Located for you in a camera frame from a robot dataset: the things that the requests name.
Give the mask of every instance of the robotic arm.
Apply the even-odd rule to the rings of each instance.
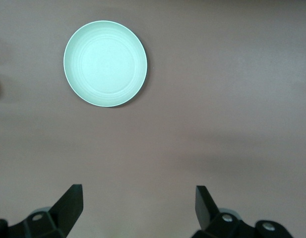
[[[82,185],[74,184],[49,211],[11,227],[0,219],[0,238],[66,238],[82,210]],[[232,213],[220,212],[205,186],[196,188],[195,210],[201,230],[192,238],[293,238],[277,222],[258,221],[253,228]]]

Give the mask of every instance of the table surface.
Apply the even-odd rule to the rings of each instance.
[[[69,38],[97,20],[148,58],[117,108],[80,99],[63,71]],[[74,183],[70,238],[189,238],[196,185],[306,238],[306,1],[0,0],[0,218]]]

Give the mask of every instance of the plate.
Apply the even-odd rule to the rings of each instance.
[[[114,107],[140,90],[147,58],[140,40],[128,28],[112,21],[95,21],[69,39],[63,67],[80,98],[96,106]]]

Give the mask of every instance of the metal screw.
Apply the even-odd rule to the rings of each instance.
[[[42,214],[37,214],[37,215],[33,216],[32,220],[33,220],[33,221],[38,221],[38,220],[41,219],[42,217],[43,217]]]
[[[269,222],[263,223],[263,227],[271,232],[275,230],[275,227]]]
[[[224,214],[222,216],[223,220],[225,220],[226,222],[231,222],[233,221],[233,218],[229,215],[229,214]]]

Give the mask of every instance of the mint green plate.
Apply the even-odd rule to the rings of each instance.
[[[140,40],[128,28],[112,21],[95,21],[70,38],[63,67],[79,97],[96,106],[114,107],[140,90],[147,58]]]

